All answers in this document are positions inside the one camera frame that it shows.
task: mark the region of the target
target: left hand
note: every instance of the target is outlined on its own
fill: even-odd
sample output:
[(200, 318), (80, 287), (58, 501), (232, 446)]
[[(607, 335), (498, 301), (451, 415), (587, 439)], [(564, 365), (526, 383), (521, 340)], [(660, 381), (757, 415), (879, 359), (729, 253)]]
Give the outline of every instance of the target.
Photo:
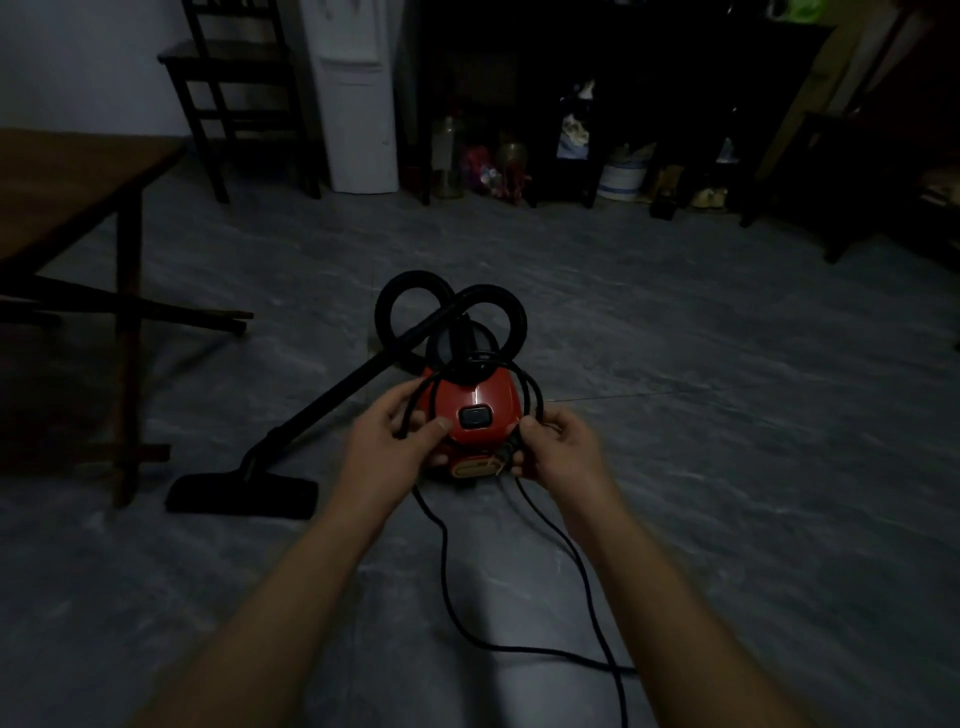
[(450, 430), (449, 420), (424, 423), (425, 416), (416, 411), (406, 439), (394, 437), (420, 382), (413, 379), (387, 391), (353, 423), (327, 511), (359, 517), (377, 529), (413, 490), (424, 463), (446, 463), (446, 455), (430, 454)]

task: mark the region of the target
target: red steam cleaner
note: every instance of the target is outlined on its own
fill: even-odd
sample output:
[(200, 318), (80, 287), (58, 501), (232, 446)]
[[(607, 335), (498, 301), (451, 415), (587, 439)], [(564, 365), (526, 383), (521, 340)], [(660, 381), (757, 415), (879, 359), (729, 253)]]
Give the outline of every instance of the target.
[[(415, 288), (433, 294), (439, 307), (396, 335), (391, 324), (396, 300)], [(478, 303), (492, 303), (507, 314), (510, 333), (502, 347), (488, 328), (468, 316), (468, 310)], [(309, 519), (317, 507), (317, 484), (269, 473), (268, 468), (305, 430), (395, 364), (423, 377), (405, 412), (404, 433), (416, 408), (428, 419), (446, 417), (452, 428), (441, 448), (449, 456), (451, 476), (479, 477), (502, 470), (519, 447), (518, 430), (510, 436), (508, 430), (531, 411), (531, 390), (540, 419), (543, 411), (537, 383), (514, 363), (527, 334), (526, 312), (516, 296), (487, 284), (455, 293), (435, 274), (408, 271), (384, 286), (374, 321), (382, 352), (270, 430), (247, 451), (235, 471), (179, 478), (167, 495), (167, 511)], [(414, 348), (424, 340), (426, 356), (421, 356)]]

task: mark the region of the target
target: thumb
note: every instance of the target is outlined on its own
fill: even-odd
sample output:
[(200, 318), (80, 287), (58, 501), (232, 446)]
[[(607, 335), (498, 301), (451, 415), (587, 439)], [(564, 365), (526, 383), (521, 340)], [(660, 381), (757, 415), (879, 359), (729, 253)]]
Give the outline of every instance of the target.
[(436, 417), (407, 438), (410, 447), (422, 460), (430, 454), (430, 450), (440, 444), (447, 432), (450, 431), (450, 420), (446, 417)]
[(547, 449), (554, 443), (554, 438), (550, 437), (550, 433), (546, 430), (546, 427), (530, 415), (520, 420), (520, 435), (523, 437), (523, 443), (538, 459), (541, 459), (546, 454)]

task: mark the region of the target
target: green container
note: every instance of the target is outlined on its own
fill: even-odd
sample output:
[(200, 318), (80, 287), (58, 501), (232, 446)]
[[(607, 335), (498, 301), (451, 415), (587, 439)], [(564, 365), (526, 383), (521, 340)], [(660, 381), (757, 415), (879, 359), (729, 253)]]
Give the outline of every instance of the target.
[(790, 0), (787, 19), (791, 23), (815, 23), (824, 14), (827, 0)]

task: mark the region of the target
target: hand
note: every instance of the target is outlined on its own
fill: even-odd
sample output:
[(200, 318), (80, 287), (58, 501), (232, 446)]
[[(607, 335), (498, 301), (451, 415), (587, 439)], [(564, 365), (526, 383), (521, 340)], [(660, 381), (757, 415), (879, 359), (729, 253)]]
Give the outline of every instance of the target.
[(593, 430), (565, 408), (547, 407), (543, 422), (529, 416), (520, 421), (524, 449), (514, 453), (511, 472), (547, 490), (567, 531), (583, 546), (588, 523), (610, 507), (623, 507), (623, 500)]
[(413, 489), (424, 461), (429, 459), (430, 466), (446, 462), (446, 455), (430, 457), (450, 430), (450, 421), (443, 417), (425, 424), (423, 413), (414, 412), (407, 438), (394, 437), (419, 385), (419, 379), (399, 384), (353, 423), (328, 511), (346, 512), (378, 529)]

